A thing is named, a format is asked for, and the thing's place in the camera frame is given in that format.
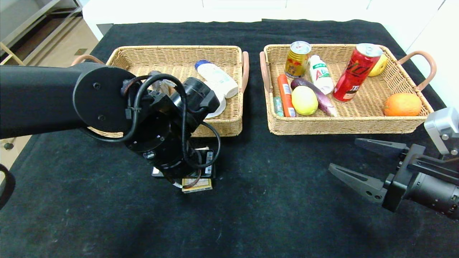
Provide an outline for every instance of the yellow can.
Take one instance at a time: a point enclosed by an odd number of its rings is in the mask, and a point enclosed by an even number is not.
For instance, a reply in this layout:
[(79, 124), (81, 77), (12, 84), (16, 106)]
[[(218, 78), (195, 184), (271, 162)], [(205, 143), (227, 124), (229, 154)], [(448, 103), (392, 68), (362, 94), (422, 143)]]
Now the yellow can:
[(290, 78), (300, 78), (305, 71), (305, 64), (311, 54), (311, 45), (305, 41), (295, 41), (290, 44), (290, 49), (285, 62), (285, 75)]

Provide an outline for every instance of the eggplant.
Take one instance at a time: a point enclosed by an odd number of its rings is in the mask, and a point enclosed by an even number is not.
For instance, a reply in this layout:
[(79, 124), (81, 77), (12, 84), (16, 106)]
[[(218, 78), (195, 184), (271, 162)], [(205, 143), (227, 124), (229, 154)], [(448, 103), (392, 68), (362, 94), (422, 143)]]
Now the eggplant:
[(316, 94), (317, 100), (319, 101), (319, 108), (331, 117), (335, 118), (338, 116), (338, 112), (336, 112), (335, 106), (331, 103), (328, 97), (311, 82), (303, 78), (296, 78), (291, 82), (290, 86), (292, 90), (298, 86), (307, 86), (311, 88)]

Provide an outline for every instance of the black tablecloth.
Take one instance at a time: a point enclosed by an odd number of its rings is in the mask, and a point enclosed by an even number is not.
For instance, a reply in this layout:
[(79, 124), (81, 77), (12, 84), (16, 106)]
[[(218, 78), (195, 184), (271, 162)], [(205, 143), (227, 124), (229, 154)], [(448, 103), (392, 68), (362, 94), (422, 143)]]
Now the black tablecloth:
[[(115, 25), (92, 52), (124, 45), (237, 45), (250, 54), (244, 129), (223, 140), (214, 190), (183, 195), (122, 144), (71, 130), (33, 136), (11, 169), (17, 188), (0, 212), (0, 256), (459, 257), (459, 225), (412, 202), (398, 213), (368, 203), (330, 162), (384, 179), (396, 160), (356, 137), (437, 151), (423, 126), (407, 135), (276, 136), (269, 132), (258, 54), (267, 44), (371, 42), (402, 49), (378, 23), (273, 21)], [(416, 83), (423, 77), (404, 65)], [(434, 109), (443, 103), (430, 86)]]

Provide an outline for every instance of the blue bottle cap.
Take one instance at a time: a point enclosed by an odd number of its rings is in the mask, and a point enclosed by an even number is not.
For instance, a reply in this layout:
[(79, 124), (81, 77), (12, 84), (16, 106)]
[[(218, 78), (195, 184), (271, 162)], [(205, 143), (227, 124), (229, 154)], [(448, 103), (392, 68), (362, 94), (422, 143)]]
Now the blue bottle cap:
[(211, 64), (211, 62), (205, 60), (205, 59), (202, 59), (202, 60), (199, 60), (196, 62), (195, 64), (195, 69), (198, 69), (198, 66), (202, 65), (202, 64)]

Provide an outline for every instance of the woven basket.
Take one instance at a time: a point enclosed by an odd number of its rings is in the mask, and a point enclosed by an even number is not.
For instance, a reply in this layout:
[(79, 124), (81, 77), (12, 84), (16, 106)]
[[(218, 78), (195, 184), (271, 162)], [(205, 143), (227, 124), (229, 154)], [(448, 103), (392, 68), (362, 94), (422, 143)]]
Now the woven basket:
[[(242, 101), (247, 86), (249, 56), (237, 46), (123, 46), (115, 49), (107, 65), (128, 70), (135, 76), (146, 75), (153, 70), (168, 73), (185, 81), (196, 77), (202, 81), (194, 67), (200, 59), (207, 59), (223, 69), (239, 85), (239, 93), (226, 99), (226, 108), (218, 116), (205, 119), (222, 137), (236, 136), (242, 131)], [(108, 137), (121, 137), (120, 133), (108, 133), (92, 129)], [(207, 127), (200, 125), (192, 137), (215, 137)]]
[[(352, 44), (312, 44), (311, 53), (319, 55), (327, 64), (330, 75), (336, 85), (342, 71), (356, 45)], [(284, 73), (285, 60), (290, 45), (267, 45), (260, 53), (260, 64), (265, 86), (268, 127), (275, 135), (321, 135), (321, 134), (400, 134), (411, 133), (423, 123), (432, 107), (408, 76), (402, 65), (410, 57), (421, 54), (431, 64), (431, 74), (420, 84), (423, 89), (433, 78), (436, 65), (431, 56), (418, 51), (397, 61), (388, 48), (381, 46), (388, 64), (381, 75), (368, 77), (351, 101), (341, 102), (332, 94), (329, 99), (335, 105), (339, 117), (327, 116), (321, 110), (313, 115), (296, 118), (280, 117), (274, 112), (273, 97), (280, 96), (277, 77)], [(304, 76), (311, 81), (308, 72)], [(399, 92), (415, 93), (422, 101), (422, 110), (415, 117), (386, 117), (384, 104), (386, 99)]]

